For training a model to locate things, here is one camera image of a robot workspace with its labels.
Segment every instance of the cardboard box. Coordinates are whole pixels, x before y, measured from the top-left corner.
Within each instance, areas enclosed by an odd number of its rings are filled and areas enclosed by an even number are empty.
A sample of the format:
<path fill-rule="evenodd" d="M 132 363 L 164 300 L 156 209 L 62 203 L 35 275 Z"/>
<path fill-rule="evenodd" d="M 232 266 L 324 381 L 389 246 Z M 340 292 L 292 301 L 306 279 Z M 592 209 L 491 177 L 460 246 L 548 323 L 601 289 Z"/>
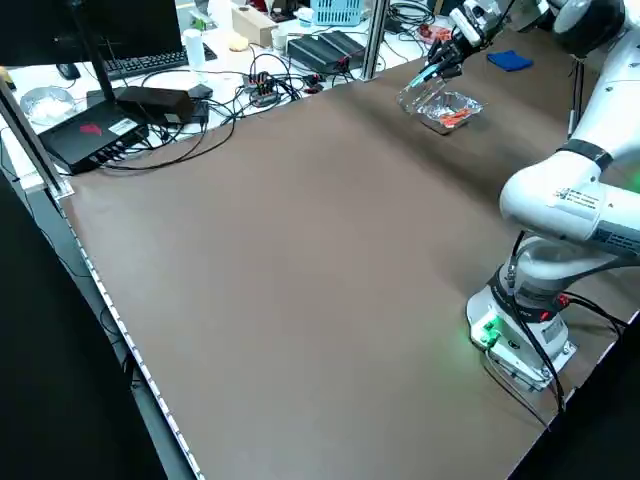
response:
<path fill-rule="evenodd" d="M 248 6 L 232 6 L 231 23 L 233 29 L 246 37 L 249 43 L 257 43 L 263 47 L 271 46 L 271 30 L 277 27 L 269 17 Z"/>

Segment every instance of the blue basket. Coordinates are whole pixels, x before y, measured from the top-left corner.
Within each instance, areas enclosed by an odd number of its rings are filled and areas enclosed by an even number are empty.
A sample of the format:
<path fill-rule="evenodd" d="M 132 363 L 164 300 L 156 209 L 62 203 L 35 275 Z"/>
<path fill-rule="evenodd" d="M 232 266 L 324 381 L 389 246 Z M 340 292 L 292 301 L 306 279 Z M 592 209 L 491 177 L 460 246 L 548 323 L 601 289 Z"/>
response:
<path fill-rule="evenodd" d="M 364 0 L 311 0 L 313 23 L 355 27 L 360 23 Z"/>

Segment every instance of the blue cloth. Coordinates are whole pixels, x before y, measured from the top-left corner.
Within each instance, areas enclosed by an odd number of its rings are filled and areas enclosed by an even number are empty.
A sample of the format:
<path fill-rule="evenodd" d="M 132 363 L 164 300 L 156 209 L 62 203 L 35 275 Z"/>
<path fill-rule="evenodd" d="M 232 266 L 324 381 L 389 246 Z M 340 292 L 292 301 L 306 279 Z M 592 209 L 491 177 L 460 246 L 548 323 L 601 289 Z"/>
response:
<path fill-rule="evenodd" d="M 517 72 L 533 65 L 533 60 L 521 57 L 513 50 L 501 53 L 487 53 L 487 59 L 506 72 Z"/>

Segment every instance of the keyboard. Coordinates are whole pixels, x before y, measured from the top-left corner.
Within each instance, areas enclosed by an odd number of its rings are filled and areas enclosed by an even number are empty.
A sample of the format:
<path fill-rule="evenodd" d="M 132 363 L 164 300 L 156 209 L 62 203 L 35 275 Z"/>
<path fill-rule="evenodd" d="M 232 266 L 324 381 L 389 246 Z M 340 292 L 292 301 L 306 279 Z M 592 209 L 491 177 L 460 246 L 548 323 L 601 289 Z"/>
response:
<path fill-rule="evenodd" d="M 218 56 L 204 45 L 204 59 L 206 61 L 215 60 Z M 120 80 L 121 78 L 135 77 L 147 73 L 169 70 L 172 68 L 188 65 L 187 51 L 182 47 L 181 52 L 161 53 L 149 57 L 134 57 L 117 60 L 106 60 L 107 75 L 109 80 Z"/>

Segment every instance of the white cup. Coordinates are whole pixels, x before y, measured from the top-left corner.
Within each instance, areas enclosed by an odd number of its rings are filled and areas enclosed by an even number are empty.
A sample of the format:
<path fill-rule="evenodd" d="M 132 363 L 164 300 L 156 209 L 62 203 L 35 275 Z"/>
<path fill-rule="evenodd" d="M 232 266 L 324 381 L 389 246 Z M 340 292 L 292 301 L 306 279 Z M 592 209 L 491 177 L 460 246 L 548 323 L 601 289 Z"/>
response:
<path fill-rule="evenodd" d="M 284 51 L 287 46 L 287 34 L 279 28 L 271 30 L 271 45 L 276 50 Z"/>

